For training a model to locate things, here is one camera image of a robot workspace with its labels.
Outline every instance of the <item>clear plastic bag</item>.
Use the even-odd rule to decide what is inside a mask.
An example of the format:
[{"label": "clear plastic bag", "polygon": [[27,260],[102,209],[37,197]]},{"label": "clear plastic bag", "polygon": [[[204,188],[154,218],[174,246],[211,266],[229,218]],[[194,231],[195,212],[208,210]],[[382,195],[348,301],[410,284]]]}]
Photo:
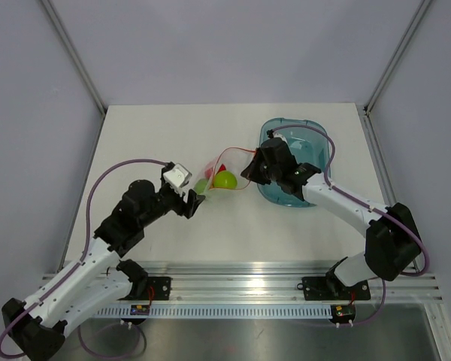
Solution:
[{"label": "clear plastic bag", "polygon": [[206,198],[243,190],[250,181],[241,177],[241,172],[252,162],[255,153],[238,147],[225,149],[197,173],[192,182],[194,190]]}]

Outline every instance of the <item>yellow-green ball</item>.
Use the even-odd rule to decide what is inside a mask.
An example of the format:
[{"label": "yellow-green ball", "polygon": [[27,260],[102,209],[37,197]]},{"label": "yellow-green ball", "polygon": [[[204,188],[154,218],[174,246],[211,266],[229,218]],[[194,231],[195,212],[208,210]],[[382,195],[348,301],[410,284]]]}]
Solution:
[{"label": "yellow-green ball", "polygon": [[205,178],[199,179],[197,181],[197,183],[195,184],[195,186],[194,186],[194,191],[197,194],[202,194],[205,191],[205,187],[207,187],[207,182],[208,181],[209,180],[207,180]]},{"label": "yellow-green ball", "polygon": [[221,171],[213,178],[213,186],[235,190],[238,186],[238,179],[230,171]]}]

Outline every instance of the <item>white table surface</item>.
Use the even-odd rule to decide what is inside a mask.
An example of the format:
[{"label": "white table surface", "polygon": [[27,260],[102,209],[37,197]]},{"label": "white table surface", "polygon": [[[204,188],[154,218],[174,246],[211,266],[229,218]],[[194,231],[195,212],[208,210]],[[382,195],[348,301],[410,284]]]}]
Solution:
[{"label": "white table surface", "polygon": [[[79,257],[85,239],[85,203],[97,177],[126,159],[180,162],[196,173],[227,147],[254,149],[259,131],[275,117],[321,124],[337,147],[332,177],[355,193],[383,202],[356,106],[329,104],[228,104],[110,106],[74,225],[66,260]],[[159,165],[127,165],[95,192],[92,230],[107,217],[128,185],[159,185]],[[364,250],[351,226],[320,207],[287,208],[264,199],[255,184],[220,202],[205,202],[187,220],[174,212],[145,229],[126,258],[135,261],[324,261]]]}]

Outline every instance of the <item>metal base plate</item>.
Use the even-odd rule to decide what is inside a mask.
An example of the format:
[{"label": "metal base plate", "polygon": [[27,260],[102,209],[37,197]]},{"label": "metal base plate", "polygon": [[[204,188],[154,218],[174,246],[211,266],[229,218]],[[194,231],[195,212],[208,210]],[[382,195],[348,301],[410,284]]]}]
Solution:
[{"label": "metal base plate", "polygon": [[352,287],[345,289],[338,296],[332,294],[325,283],[325,277],[303,277],[302,284],[298,289],[304,292],[306,301],[368,301],[371,299],[371,292],[367,281],[359,282]]},{"label": "metal base plate", "polygon": [[[303,290],[297,289],[297,285],[302,284],[303,277],[324,276],[331,268],[331,262],[315,265],[308,262],[139,262],[139,265],[148,272],[149,277],[169,276],[172,279],[173,288],[168,304],[347,305],[350,301],[350,299],[332,302],[305,301]],[[406,271],[414,272],[414,269],[409,267]],[[54,276],[55,274],[45,275],[42,284],[46,284]],[[104,272],[97,280],[106,277],[107,274]],[[357,301],[356,305],[360,302],[374,304],[380,301],[383,294],[381,280],[373,279],[368,283],[371,300]],[[393,282],[387,283],[386,303],[441,304],[443,300],[433,274],[417,278],[399,275]]]}]

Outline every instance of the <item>black mounting bracket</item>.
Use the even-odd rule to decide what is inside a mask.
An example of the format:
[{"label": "black mounting bracket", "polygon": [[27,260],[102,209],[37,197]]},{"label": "black mounting bracket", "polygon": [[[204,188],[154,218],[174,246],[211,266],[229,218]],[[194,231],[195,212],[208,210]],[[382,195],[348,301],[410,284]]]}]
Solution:
[{"label": "black mounting bracket", "polygon": [[359,282],[352,287],[344,287],[334,294],[328,286],[326,276],[310,276],[303,277],[297,289],[303,291],[306,301],[351,301],[352,299],[368,301],[371,299],[367,281]]},{"label": "black mounting bracket", "polygon": [[[172,278],[170,277],[149,277],[147,279],[147,289],[151,287],[154,292],[153,301],[168,301],[171,295]],[[142,293],[140,300],[149,301],[147,291]]]}]

